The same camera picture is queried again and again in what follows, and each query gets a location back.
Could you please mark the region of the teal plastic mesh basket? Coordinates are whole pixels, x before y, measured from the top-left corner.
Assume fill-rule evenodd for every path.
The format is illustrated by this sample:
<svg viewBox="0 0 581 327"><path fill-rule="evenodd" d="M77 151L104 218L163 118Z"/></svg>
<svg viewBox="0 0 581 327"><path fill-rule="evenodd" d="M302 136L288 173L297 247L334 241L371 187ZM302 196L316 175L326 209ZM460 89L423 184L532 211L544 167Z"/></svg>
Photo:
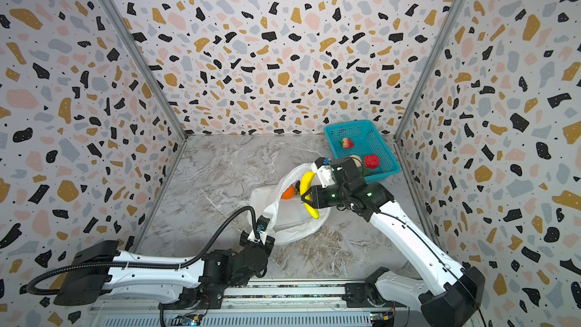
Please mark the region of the teal plastic mesh basket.
<svg viewBox="0 0 581 327"><path fill-rule="evenodd" d="M369 169L371 175L365 177L367 183L381 182L401 171L399 162L371 121L350 121L328 125L324 128L324 133L335 158L354 154L362 161L370 154L376 154L380 158L379 168ZM343 149L340 145L343 138L352 139L355 146L351 149Z"/></svg>

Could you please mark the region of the cream pear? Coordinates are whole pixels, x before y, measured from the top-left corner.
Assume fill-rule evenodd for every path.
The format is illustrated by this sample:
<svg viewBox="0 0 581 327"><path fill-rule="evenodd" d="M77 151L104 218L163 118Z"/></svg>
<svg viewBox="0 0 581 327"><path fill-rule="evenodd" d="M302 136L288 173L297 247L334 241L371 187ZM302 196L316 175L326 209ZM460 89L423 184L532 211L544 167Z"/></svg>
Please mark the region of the cream pear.
<svg viewBox="0 0 581 327"><path fill-rule="evenodd" d="M356 165L358 167L363 167L363 162L359 156L354 154L354 155L351 155L350 158L354 159L354 161L356 162Z"/></svg>

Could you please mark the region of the yellow banana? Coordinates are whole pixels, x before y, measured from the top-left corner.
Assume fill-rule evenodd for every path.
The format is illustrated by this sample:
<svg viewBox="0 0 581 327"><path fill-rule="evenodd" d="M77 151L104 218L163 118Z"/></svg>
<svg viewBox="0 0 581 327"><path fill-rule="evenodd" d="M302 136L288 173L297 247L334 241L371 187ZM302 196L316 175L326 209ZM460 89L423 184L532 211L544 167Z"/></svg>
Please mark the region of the yellow banana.
<svg viewBox="0 0 581 327"><path fill-rule="evenodd" d="M315 175L316 174L313 171L308 171L303 175L300 181L299 193L301 201L304 203L305 208L307 209L309 215L314 219L319 219L319 211L313 208L310 204L310 201L312 201L312 197L310 195L310 188L315 178Z"/></svg>

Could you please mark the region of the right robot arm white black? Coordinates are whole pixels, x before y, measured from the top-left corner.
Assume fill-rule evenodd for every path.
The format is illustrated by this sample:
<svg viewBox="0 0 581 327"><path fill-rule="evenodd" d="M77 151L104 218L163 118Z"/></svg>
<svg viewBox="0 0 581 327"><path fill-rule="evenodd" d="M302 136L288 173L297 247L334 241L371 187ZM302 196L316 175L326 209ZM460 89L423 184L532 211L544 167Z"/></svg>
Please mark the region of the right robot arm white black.
<svg viewBox="0 0 581 327"><path fill-rule="evenodd" d="M419 279L378 268L363 283L346 285L348 307L390 308L383 325L393 324L395 309L417 310L431 326L484 326L481 302L485 277L442 251L408 217L381 183L368 183L356 159L325 164L318 159L300 180L299 194L310 216L337 208L352 211L382 232L406 257Z"/></svg>

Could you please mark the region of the orange fruit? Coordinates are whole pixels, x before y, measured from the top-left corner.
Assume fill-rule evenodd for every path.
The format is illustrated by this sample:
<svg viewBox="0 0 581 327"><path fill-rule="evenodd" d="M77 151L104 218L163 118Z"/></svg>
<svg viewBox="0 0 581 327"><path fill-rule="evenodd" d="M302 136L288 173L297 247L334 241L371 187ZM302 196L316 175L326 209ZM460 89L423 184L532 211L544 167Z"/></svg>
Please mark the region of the orange fruit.
<svg viewBox="0 0 581 327"><path fill-rule="evenodd" d="M295 187L293 186L289 186L281 195L281 198L283 200L289 200L292 199L295 196Z"/></svg>

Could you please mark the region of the red strawberry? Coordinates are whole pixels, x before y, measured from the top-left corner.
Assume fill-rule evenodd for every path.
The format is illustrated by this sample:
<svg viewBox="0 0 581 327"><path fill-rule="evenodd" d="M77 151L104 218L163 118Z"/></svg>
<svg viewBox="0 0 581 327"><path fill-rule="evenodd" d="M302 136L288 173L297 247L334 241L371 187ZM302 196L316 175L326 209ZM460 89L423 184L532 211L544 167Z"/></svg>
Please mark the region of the red strawberry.
<svg viewBox="0 0 581 327"><path fill-rule="evenodd" d="M349 138L343 138L340 141L340 145L341 145L341 147L343 149L351 149L351 148L353 148L355 146L353 140L352 139L349 139Z"/></svg>

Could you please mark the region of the red apple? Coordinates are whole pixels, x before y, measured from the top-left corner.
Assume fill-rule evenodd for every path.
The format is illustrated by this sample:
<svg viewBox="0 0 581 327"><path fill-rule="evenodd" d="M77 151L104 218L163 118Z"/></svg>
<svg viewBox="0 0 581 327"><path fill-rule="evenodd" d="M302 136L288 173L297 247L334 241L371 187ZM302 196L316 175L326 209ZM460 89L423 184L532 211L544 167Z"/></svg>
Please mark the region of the red apple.
<svg viewBox="0 0 581 327"><path fill-rule="evenodd" d="M376 154L370 154L363 158L363 165L367 169L377 169L380 166L380 158Z"/></svg>

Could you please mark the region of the white plastic bag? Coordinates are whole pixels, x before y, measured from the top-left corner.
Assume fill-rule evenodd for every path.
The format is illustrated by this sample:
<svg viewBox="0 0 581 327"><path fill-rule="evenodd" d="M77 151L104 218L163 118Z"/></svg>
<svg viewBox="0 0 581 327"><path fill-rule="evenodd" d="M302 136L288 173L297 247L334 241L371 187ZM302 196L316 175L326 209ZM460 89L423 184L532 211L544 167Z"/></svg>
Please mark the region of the white plastic bag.
<svg viewBox="0 0 581 327"><path fill-rule="evenodd" d="M312 218L300 199L300 181L311 171L312 163L303 163L291 170L274 186L256 188L251 193L250 204L257 216L270 219L266 234L272 236L279 245L297 242L319 231L331 214L329 208L319 210L319 219ZM312 186L320 185L314 178ZM281 195L289 187L295 187L295 196L283 200Z"/></svg>

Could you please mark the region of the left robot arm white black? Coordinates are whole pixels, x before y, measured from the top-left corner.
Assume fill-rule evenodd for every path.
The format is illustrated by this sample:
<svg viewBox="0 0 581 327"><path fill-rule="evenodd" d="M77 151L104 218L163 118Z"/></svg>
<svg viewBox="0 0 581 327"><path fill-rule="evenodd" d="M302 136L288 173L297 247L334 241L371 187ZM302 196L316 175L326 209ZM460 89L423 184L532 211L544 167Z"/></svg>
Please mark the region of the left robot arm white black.
<svg viewBox="0 0 581 327"><path fill-rule="evenodd" d="M78 252L54 298L58 306L95 303L101 296L149 299L170 310L196 305L219 310L225 290L245 286L267 268L275 239L265 245L241 235L240 251L214 250L190 266L180 258L148 257L119 251L114 241Z"/></svg>

